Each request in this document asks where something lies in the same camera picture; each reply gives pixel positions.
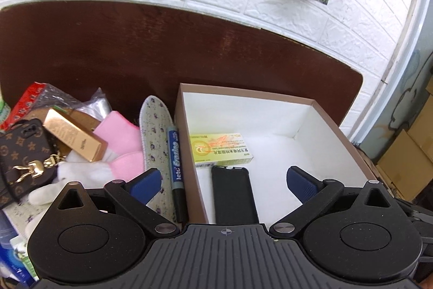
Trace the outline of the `pink white plush glove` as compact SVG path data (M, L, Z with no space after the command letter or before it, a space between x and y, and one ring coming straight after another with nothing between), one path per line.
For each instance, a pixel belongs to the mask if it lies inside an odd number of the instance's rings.
M58 165L54 182L30 193L31 205L50 205L64 186L72 181L80 182L86 189L100 189L112 180L130 181L144 172L140 130L123 115L110 112L94 134L107 143L102 159L88 162L77 152L70 152L66 160Z

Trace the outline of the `blue black marker pen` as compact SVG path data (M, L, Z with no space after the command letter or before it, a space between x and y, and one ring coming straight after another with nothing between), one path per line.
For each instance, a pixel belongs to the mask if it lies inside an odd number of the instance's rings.
M177 223L185 225L189 220L189 215L186 202L186 192L183 184L179 135L175 126L169 126L167 129L167 143L175 217Z

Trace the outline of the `gold rectangular cosmetic box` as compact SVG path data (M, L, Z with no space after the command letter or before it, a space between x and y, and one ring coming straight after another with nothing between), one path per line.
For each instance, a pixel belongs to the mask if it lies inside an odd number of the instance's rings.
M107 142L59 109L50 108L44 128L88 162L101 161Z

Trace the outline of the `brown cardboard box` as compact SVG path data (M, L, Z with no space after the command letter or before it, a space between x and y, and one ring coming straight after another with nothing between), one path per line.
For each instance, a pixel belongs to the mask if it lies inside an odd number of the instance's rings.
M253 159L246 164L260 223L271 226L299 207L289 191L291 166L322 180L362 187L373 173L330 116L314 100L220 86L181 84L175 107L183 179L191 223L215 222L211 171L198 169L189 137L239 133Z

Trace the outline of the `floral shoe insole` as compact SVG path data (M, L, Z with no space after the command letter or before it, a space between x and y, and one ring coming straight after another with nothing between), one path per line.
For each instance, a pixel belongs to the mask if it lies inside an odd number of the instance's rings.
M172 117L164 102L154 95L148 96L139 113L139 129L145 166L161 172L161 189L147 204L155 212L175 223L175 206L170 179L167 129L172 127Z

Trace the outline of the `yellow green medicine box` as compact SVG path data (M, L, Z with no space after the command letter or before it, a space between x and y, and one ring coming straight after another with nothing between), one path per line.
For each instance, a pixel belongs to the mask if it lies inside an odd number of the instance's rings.
M241 134L191 135L189 142L196 168L248 164L253 154Z

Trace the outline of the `cardboard boxes in background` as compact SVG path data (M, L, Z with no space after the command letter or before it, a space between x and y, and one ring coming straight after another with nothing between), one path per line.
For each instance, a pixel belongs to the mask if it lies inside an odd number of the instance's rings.
M376 168L398 197L413 201L432 182L432 82L429 97L408 131L401 131Z

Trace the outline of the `brown monogram phone wallet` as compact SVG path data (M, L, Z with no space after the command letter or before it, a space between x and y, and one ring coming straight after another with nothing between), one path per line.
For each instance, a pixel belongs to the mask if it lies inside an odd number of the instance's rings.
M17 122L1 135L1 207L50 184L63 155L37 118Z

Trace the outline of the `red plastic snack packet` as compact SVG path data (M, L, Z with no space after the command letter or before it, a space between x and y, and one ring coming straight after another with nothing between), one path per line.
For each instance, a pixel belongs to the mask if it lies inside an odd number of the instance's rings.
M51 106L73 108L79 104L81 101L51 84L34 82L12 108L1 98L1 132L7 131L34 109Z

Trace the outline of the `dark brown wooden headboard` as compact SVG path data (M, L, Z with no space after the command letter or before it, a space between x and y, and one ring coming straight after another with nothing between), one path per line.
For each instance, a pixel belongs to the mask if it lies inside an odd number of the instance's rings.
M341 123L363 83L347 64L279 34L193 12L118 1L39 1L1 11L1 91L34 82L84 101L102 89L136 119L144 99L175 107L180 84L316 100Z

